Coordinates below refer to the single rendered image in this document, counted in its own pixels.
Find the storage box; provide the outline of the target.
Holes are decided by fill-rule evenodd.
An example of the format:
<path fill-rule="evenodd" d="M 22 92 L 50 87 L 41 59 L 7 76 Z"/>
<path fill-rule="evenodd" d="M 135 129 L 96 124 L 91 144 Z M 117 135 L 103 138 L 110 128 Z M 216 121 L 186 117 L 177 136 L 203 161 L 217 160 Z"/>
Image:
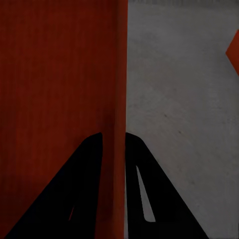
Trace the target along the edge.
<path fill-rule="evenodd" d="M 94 239 L 124 239 L 128 0 L 0 0 L 0 239 L 101 132 Z"/>
<path fill-rule="evenodd" d="M 239 75 L 239 30 L 236 32 L 234 39 L 226 50 L 226 55 Z"/>

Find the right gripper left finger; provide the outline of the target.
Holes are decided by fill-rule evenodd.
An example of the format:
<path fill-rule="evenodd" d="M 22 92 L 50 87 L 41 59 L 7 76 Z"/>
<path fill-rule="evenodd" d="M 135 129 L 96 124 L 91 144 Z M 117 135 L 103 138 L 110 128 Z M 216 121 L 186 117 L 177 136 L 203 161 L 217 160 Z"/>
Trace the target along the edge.
<path fill-rule="evenodd" d="M 85 138 L 4 239 L 94 239 L 102 157 Z"/>

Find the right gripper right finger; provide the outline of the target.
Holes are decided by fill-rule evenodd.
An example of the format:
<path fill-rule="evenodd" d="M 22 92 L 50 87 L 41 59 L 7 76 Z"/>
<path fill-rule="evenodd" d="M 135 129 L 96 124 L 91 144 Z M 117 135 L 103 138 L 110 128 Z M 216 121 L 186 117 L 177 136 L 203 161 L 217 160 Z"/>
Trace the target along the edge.
<path fill-rule="evenodd" d="M 138 166 L 156 222 L 144 219 Z M 128 239 L 209 239 L 144 141 L 125 134 Z"/>

